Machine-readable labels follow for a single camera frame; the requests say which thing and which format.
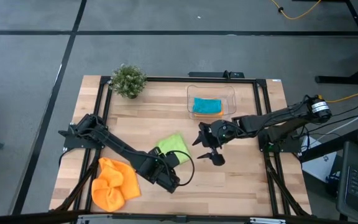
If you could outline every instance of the green towel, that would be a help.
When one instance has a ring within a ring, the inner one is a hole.
[[[222,102],[217,99],[194,98],[193,112],[199,114],[216,114],[222,111]]]
[[[189,150],[186,147],[186,143],[183,140],[181,134],[172,134],[166,139],[160,140],[157,143],[157,146],[160,148],[161,152],[167,154],[169,151],[182,151],[187,153],[190,156]],[[179,160],[179,164],[182,164],[189,160],[189,158],[179,152],[174,152]]]

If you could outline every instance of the green plant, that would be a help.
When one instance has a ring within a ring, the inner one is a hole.
[[[115,92],[130,99],[136,98],[146,84],[146,74],[133,65],[122,65],[112,72],[111,85]]]

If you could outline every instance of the orange towel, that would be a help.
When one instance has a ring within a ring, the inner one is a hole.
[[[135,170],[119,161],[100,158],[101,172],[92,182],[93,202],[107,212],[120,209],[125,200],[140,196]]]

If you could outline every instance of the yellow cable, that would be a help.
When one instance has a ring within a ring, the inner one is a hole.
[[[348,100],[348,99],[350,99],[350,98],[353,98],[353,97],[355,97],[355,96],[358,96],[358,93],[353,94],[353,95],[351,95],[351,96],[344,97],[344,98],[339,99],[339,100],[332,100],[332,101],[326,100],[326,102],[327,102],[327,103],[338,103],[338,102],[342,102],[342,101]]]
[[[274,0],[271,0],[276,6],[277,6],[277,9],[280,9],[281,7],[277,4],[277,2],[275,2]],[[284,17],[286,17],[287,19],[291,19],[291,20],[295,20],[295,19],[299,19],[305,15],[307,15],[309,12],[311,12],[314,7],[316,7],[319,3],[321,2],[321,0],[318,0],[318,2],[316,2],[316,4],[314,4],[314,6],[312,6],[309,10],[307,10],[305,13],[303,13],[302,15],[300,16],[297,16],[297,17],[289,17],[287,16],[285,13],[284,13],[284,9],[282,9],[280,12],[283,14]]]

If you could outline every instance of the desk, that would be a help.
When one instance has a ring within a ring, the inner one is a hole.
[[[100,76],[84,76],[72,122],[77,123],[92,113],[98,92]],[[155,143],[171,134],[180,132],[188,145],[192,158],[209,151],[200,144],[191,146],[198,135],[200,120],[190,119],[186,104],[186,88],[196,86],[230,85],[236,92],[237,111],[232,116],[256,114],[252,85],[240,83],[188,83],[148,82],[145,90],[134,100],[113,95],[107,125],[109,131],[139,151],[150,151]],[[272,110],[287,106],[283,87],[277,80],[267,80]],[[58,207],[78,182],[84,149],[66,154],[57,175],[50,208]],[[193,180],[178,187],[173,194],[157,184],[152,185],[139,177],[142,196],[126,202],[117,212],[148,214],[187,215],[258,215],[271,216],[269,190],[262,153],[258,140],[235,139],[224,145],[220,152],[226,163],[213,166],[208,159],[194,159],[196,172]],[[125,161],[113,150],[103,149],[101,156]],[[282,153],[282,167],[286,185],[295,200],[310,213],[310,205],[299,161],[292,155]],[[175,168],[185,182],[191,174],[189,162]],[[83,189],[80,208],[85,206],[89,184]],[[276,188],[280,213],[283,213],[280,191]],[[92,212],[102,212],[95,204]]]

